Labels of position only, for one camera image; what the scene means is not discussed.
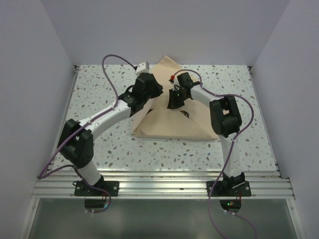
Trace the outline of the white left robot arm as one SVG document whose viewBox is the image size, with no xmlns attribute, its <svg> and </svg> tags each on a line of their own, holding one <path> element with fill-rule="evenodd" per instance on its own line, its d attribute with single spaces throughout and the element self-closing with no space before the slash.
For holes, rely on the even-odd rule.
<svg viewBox="0 0 319 239">
<path fill-rule="evenodd" d="M 163 87 L 154 74 L 140 73 L 135 84 L 118 97 L 113 106 L 86 119 L 68 120 L 62 130 L 58 152 L 72 162 L 87 182 L 86 190 L 96 196 L 102 193 L 102 175 L 93 163 L 94 141 L 103 132 L 146 108 L 147 103 L 163 93 Z"/>
</svg>

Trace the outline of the stainless steel tray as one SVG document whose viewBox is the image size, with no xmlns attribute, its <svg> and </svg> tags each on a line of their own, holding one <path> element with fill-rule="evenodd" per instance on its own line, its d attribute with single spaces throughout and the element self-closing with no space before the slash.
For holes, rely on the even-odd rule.
<svg viewBox="0 0 319 239">
<path fill-rule="evenodd" d="M 189 118 L 189 113 L 187 111 L 180 110 L 179 112 L 182 113 L 185 117 Z"/>
</svg>

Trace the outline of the beige cloth mat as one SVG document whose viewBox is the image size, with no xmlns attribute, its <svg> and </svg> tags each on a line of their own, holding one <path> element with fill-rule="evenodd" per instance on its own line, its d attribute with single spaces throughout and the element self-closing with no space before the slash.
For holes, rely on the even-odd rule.
<svg viewBox="0 0 319 239">
<path fill-rule="evenodd" d="M 131 133 L 143 138 L 186 139 L 186 140 L 216 140 L 218 135 L 213 131 L 210 121 L 209 107 L 188 99 L 179 109 L 168 109 L 169 89 L 172 88 L 169 79 L 182 68 L 171 58 L 164 56 L 151 73 L 157 82 L 163 86 L 161 94 L 152 104 L 150 110 L 141 110 L 133 116 Z M 187 111 L 189 118 L 180 110 Z"/>
</svg>

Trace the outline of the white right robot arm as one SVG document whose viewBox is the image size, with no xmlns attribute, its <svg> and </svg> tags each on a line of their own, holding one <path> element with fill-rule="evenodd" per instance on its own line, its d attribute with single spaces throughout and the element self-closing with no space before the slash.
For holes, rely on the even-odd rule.
<svg viewBox="0 0 319 239">
<path fill-rule="evenodd" d="M 245 176 L 240 166 L 239 149 L 235 137 L 242 125 L 241 115 L 233 95 L 217 95 L 205 89 L 201 81 L 193 81 L 188 73 L 174 74 L 169 79 L 169 109 L 179 109 L 188 99 L 196 100 L 210 110 L 213 131 L 218 135 L 223 159 L 222 190 L 226 195 L 234 195 L 244 184 Z"/>
</svg>

